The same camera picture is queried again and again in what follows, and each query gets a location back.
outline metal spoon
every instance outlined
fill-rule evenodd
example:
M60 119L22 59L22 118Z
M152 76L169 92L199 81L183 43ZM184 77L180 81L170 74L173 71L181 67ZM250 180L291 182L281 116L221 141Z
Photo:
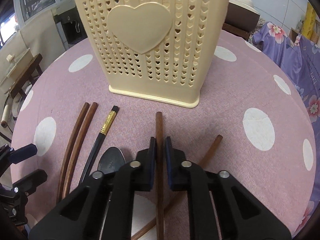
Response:
M117 147L110 147L101 156L98 164L98 171L108 174L118 171L122 165L125 165L125 159L122 152Z

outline heart emblem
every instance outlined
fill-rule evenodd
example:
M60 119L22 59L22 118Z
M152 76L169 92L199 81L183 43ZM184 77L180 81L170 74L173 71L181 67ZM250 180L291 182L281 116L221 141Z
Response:
M157 46L170 31L172 18L159 3L144 3L136 8L114 7L108 14L108 28L130 49L144 54Z

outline floral pattern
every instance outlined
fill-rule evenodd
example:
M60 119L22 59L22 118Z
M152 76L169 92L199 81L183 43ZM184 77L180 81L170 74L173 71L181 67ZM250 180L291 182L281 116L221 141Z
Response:
M276 39L276 43L281 44L284 41L284 36L287 38L288 35L285 33L284 29L274 25L273 23L267 23L269 34Z
M293 236L295 236L297 233L300 232L300 230L306 225L306 223L308 222L308 220L310 219L310 214L313 210L315 206L315 203L313 201L309 201L308 206L306 211L304 212L303 218L301 220L300 225L298 226L297 230L295 231L295 233L293 234Z
M320 98L317 99L316 95L312 95L309 99L309 106L307 107L307 111L310 117L310 121L317 121L317 118L320 117Z
M312 52L313 54L317 54L318 51L320 51L320 48L317 44L313 43Z
M294 88L298 91L298 93L299 93L299 95L300 95L300 97L301 97L301 99L302 99L302 94L303 94L303 92L304 92L304 88L300 88L300 87L297 86L297 85L294 85Z
M299 47L300 46L300 39L301 39L301 35L298 35L296 37L296 41L294 43L292 40L290 40L291 48L293 48L294 46Z

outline basket base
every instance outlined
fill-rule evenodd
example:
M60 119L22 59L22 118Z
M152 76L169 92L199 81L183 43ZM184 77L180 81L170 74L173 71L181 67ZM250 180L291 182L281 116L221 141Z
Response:
M182 107L186 107L186 108L196 107L199 104L199 99L200 99L200 94L199 94L199 96L197 97L197 99L194 103L185 103L185 102L171 100L171 99L167 99L167 98L161 98L161 97L156 97L156 96L151 96L151 95L146 95L146 94L129 92L129 91L125 91L125 90L113 89L110 85L109 85L109 91L114 94L125 95L125 96L130 96L130 97L135 97L135 98L143 98L143 99L158 101L158 102L167 103L167 104L171 104L171 105L175 105L175 106L182 106Z

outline metal screw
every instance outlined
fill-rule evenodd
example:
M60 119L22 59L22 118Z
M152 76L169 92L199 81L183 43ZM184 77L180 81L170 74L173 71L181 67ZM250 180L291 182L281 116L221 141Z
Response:
M138 161L133 161L130 163L130 166L133 168L138 168L140 165L141 165L141 163Z
M92 177L94 179L100 179L103 176L103 173L101 171L95 171L94 173L92 173Z
M230 173L227 172L227 171L220 171L219 172L219 176L224 178L224 179L226 179L226 178L228 178L230 176Z
M182 167L189 168L189 167L191 167L192 162L190 162L190 161L183 161L183 162L181 163L181 165L182 165Z

